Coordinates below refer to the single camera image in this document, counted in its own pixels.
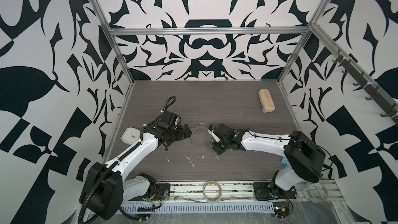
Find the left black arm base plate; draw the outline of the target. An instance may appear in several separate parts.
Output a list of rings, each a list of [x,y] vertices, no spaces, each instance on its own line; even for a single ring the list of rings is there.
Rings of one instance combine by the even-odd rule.
[[[162,200],[163,198],[168,197],[170,195],[170,190],[171,190],[170,183],[156,183],[150,185],[147,192],[142,196],[136,197],[135,200],[145,200],[147,198],[151,200],[153,199]]]

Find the light blue small toy block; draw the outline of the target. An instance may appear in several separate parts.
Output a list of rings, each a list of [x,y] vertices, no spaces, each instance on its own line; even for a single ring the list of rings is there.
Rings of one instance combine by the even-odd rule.
[[[287,167],[287,166],[289,165],[288,160],[285,159],[285,158],[282,158],[280,162],[281,162],[281,164],[282,164],[284,167]]]

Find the clear tape roll right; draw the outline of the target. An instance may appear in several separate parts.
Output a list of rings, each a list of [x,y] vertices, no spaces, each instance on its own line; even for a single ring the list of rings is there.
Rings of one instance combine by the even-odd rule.
[[[320,203],[328,199],[327,189],[321,183],[307,182],[303,187],[303,195],[305,199],[312,203]]]

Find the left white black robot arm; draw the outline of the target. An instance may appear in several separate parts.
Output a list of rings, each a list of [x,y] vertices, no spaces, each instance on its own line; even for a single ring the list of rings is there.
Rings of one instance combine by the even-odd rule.
[[[127,179],[128,175],[160,145],[169,147],[191,135],[187,124],[166,129],[158,124],[148,132],[127,128],[121,139],[129,147],[105,164],[97,162],[90,168],[79,198],[81,209],[78,223],[90,224],[98,217],[108,220],[121,209],[125,201],[137,197],[153,198],[156,184],[153,177],[141,173],[133,179]]]

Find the small electronics board right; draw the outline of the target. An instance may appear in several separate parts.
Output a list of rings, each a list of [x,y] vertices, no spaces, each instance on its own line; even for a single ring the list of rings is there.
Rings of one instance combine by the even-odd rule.
[[[273,216],[278,219],[285,219],[293,213],[294,205],[288,199],[284,202],[273,202],[274,214]]]

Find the beige sponge block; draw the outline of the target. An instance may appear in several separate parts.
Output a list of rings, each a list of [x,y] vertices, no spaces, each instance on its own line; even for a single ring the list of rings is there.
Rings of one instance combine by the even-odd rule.
[[[275,110],[275,104],[268,89],[259,90],[259,99],[262,113],[271,113]]]

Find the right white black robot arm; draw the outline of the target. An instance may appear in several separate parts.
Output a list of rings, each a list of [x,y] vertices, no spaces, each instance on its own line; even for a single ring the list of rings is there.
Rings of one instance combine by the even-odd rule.
[[[326,153],[300,131],[293,131],[290,135],[271,135],[249,129],[235,130],[220,123],[210,125],[208,133],[213,140],[212,148],[218,155],[229,149],[262,151],[287,160],[288,165],[277,171],[266,186],[272,199],[279,198],[303,181],[317,183],[320,180]]]

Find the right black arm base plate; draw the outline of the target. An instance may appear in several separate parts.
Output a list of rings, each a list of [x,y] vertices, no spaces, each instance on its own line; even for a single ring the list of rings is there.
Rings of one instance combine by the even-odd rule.
[[[271,187],[271,183],[253,183],[254,195],[258,201],[287,200],[296,199],[296,189],[292,187],[285,191],[276,185]]]

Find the white round timer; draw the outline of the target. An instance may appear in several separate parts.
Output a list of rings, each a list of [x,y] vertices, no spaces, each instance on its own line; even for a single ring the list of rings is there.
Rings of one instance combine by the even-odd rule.
[[[140,134],[139,129],[130,127],[124,131],[121,140],[124,144],[133,145],[140,140]]]

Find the black wall hook rail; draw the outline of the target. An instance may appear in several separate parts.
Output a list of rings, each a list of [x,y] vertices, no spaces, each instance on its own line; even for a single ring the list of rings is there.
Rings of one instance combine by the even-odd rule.
[[[354,80],[352,86],[357,90],[364,90],[368,94],[365,99],[367,101],[374,101],[383,110],[380,116],[382,118],[390,118],[398,125],[398,102],[354,58],[344,56],[340,49],[333,51],[332,54],[335,57],[333,63],[343,69],[343,76],[340,82],[342,93],[344,93],[343,84],[346,77],[351,77]]]

